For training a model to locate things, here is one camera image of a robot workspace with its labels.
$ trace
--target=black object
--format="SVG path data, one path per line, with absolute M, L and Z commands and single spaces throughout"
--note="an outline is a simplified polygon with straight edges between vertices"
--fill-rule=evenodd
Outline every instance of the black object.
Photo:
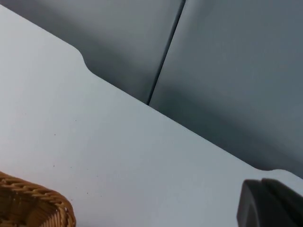
M 245 180 L 239 227 L 303 227 L 303 197 L 274 179 Z

